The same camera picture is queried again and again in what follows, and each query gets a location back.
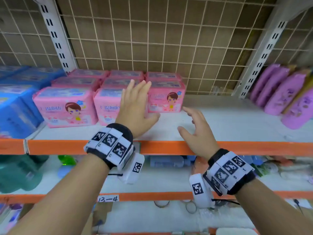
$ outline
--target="hand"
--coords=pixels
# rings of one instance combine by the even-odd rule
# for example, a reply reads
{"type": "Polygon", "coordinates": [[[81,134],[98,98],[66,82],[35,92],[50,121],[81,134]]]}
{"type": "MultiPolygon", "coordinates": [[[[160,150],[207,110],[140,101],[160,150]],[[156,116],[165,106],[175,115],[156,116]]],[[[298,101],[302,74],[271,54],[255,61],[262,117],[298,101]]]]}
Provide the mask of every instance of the hand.
{"type": "Polygon", "coordinates": [[[195,125],[196,131],[192,135],[184,127],[178,126],[177,129],[180,136],[182,136],[196,155],[209,160],[220,148],[209,124],[201,111],[187,107],[183,107],[182,109],[192,117],[192,123],[195,125]]]}
{"type": "Polygon", "coordinates": [[[128,87],[123,89],[120,109],[115,122],[129,128],[133,137],[137,138],[147,132],[159,120],[160,114],[155,113],[149,118],[145,118],[147,94],[151,82],[142,81],[137,86],[134,87],[134,85],[135,81],[131,80],[128,87]]]}

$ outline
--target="black cable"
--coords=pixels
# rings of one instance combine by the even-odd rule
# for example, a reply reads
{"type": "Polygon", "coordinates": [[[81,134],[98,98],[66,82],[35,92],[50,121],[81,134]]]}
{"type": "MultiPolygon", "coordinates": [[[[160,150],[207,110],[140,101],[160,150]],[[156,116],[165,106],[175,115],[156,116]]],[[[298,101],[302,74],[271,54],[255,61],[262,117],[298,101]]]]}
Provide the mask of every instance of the black cable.
{"type": "Polygon", "coordinates": [[[294,199],[294,202],[297,204],[297,206],[299,207],[301,213],[303,214],[302,209],[301,209],[301,207],[300,207],[300,205],[299,205],[299,204],[300,204],[300,203],[299,203],[299,200],[294,199]]]}
{"type": "Polygon", "coordinates": [[[232,200],[212,199],[212,201],[225,201],[225,202],[233,203],[233,204],[236,204],[236,205],[240,205],[240,203],[232,201],[232,200]]]}
{"type": "Polygon", "coordinates": [[[123,174],[108,174],[108,175],[116,175],[116,176],[123,176],[123,174]]]}

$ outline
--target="pink sanitary pad package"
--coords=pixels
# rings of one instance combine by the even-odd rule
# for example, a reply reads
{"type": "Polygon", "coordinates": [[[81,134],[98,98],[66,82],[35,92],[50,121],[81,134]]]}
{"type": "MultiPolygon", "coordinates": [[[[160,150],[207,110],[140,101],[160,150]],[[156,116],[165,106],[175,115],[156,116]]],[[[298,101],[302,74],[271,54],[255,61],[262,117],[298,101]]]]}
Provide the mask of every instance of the pink sanitary pad package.
{"type": "Polygon", "coordinates": [[[185,91],[180,81],[153,81],[148,93],[148,112],[180,112],[185,91]]]}
{"type": "Polygon", "coordinates": [[[119,78],[119,79],[134,79],[141,82],[144,79],[144,74],[142,71],[121,71],[112,70],[109,78],[119,78]]]}
{"type": "Polygon", "coordinates": [[[178,73],[147,72],[146,82],[149,81],[181,81],[178,73]]]}
{"type": "Polygon", "coordinates": [[[109,71],[105,70],[84,70],[75,69],[68,75],[69,77],[96,77],[102,79],[102,81],[109,75],[109,71]]]}
{"type": "MultiPolygon", "coordinates": [[[[113,79],[107,78],[101,85],[101,88],[110,88],[110,89],[123,89],[127,88],[128,84],[131,82],[131,79],[113,79]]],[[[139,84],[139,80],[135,80],[135,85],[139,84]]]]}
{"type": "Polygon", "coordinates": [[[60,77],[51,82],[52,87],[88,88],[96,91],[101,85],[101,79],[96,77],[60,77]]]}
{"type": "Polygon", "coordinates": [[[96,124],[94,92],[86,88],[46,87],[33,101],[50,128],[96,124]]]}
{"type": "Polygon", "coordinates": [[[108,125],[115,122],[115,119],[119,112],[121,96],[122,88],[100,88],[97,91],[94,97],[94,102],[101,125],[108,125]]]}

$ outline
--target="brown cartoon hair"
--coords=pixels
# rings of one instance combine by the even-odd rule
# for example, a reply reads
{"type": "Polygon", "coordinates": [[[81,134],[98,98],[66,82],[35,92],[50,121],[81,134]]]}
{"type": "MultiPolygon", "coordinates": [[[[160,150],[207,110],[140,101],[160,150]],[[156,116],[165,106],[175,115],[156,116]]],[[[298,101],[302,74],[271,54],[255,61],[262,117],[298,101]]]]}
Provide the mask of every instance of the brown cartoon hair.
{"type": "Polygon", "coordinates": [[[81,110],[81,107],[79,104],[75,102],[69,102],[65,104],[65,110],[68,112],[68,108],[71,108],[73,110],[81,110]]]}
{"type": "Polygon", "coordinates": [[[171,97],[172,99],[177,100],[178,99],[178,94],[176,92],[171,92],[167,95],[167,100],[168,98],[171,97]]]}

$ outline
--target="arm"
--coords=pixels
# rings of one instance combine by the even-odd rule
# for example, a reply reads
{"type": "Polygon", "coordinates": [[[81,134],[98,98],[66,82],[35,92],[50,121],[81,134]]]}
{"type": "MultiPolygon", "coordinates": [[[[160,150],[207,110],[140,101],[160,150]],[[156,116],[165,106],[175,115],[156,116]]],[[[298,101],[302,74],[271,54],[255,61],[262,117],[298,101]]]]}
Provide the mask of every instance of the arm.
{"type": "MultiPolygon", "coordinates": [[[[192,135],[179,126],[180,135],[196,155],[209,160],[219,150],[210,126],[201,111],[186,107],[183,107],[183,110],[192,117],[196,130],[192,135]]],[[[309,235],[313,233],[311,220],[258,179],[245,184],[235,196],[261,234],[309,235]]]]}
{"type": "MultiPolygon", "coordinates": [[[[144,118],[147,92],[145,81],[135,88],[132,80],[121,97],[116,123],[128,127],[133,137],[148,131],[159,114],[144,118]]],[[[80,234],[95,204],[109,167],[93,154],[87,154],[8,235],[77,235],[80,234]]]]}

